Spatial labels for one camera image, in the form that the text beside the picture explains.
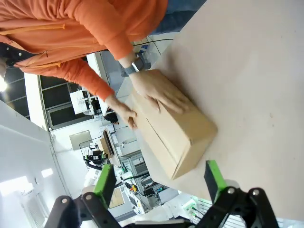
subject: hand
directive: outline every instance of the hand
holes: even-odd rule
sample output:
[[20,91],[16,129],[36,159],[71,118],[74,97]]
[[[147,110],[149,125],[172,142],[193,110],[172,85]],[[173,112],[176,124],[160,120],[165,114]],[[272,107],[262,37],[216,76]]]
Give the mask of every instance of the hand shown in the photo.
[[137,117],[136,112],[132,111],[126,104],[117,100],[114,95],[108,96],[105,102],[123,119],[126,124],[129,124],[131,129],[137,128],[133,119]]
[[160,111],[158,101],[168,108],[183,113],[189,109],[188,98],[159,70],[141,71],[130,75],[134,89]]

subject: orange hoodie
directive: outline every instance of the orange hoodie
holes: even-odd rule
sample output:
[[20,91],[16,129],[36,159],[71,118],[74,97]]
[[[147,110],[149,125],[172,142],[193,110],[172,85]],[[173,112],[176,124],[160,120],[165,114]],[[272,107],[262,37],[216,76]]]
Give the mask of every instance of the orange hoodie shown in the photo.
[[113,90],[80,59],[109,49],[128,55],[149,35],[168,0],[0,0],[0,42],[37,54],[16,63],[27,73],[64,78],[105,100]]

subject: ceiling light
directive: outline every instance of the ceiling light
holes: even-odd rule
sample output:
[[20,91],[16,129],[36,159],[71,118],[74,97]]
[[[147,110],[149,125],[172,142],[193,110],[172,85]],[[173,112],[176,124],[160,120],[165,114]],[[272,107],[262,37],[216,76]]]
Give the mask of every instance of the ceiling light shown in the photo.
[[46,178],[53,174],[53,170],[52,169],[43,170],[41,171],[41,174],[44,178]]
[[7,196],[15,191],[29,192],[31,190],[33,190],[33,184],[28,182],[26,176],[0,183],[0,193],[2,196]]

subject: smartwatch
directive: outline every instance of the smartwatch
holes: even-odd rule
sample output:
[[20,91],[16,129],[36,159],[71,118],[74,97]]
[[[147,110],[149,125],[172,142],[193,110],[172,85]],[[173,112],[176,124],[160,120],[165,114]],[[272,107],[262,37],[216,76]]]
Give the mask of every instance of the smartwatch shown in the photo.
[[132,62],[131,66],[124,69],[124,71],[127,75],[130,75],[139,72],[143,69],[144,69],[144,62],[141,58],[138,57],[137,59],[134,60],[134,62]]

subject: cardboard box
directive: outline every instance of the cardboard box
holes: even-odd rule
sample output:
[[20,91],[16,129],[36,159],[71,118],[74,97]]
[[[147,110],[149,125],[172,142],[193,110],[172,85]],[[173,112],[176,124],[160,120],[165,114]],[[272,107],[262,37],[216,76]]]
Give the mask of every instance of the cardboard box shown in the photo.
[[105,142],[105,138],[98,139],[97,140],[97,145],[98,145],[98,147],[101,151],[104,151],[104,154],[108,155],[108,158],[113,157],[113,155],[111,155],[110,150],[109,150],[109,148],[108,148],[108,146]]
[[158,113],[136,91],[132,99],[135,123],[167,175],[175,179],[194,169],[217,133],[215,124],[193,104],[184,114],[159,104]]

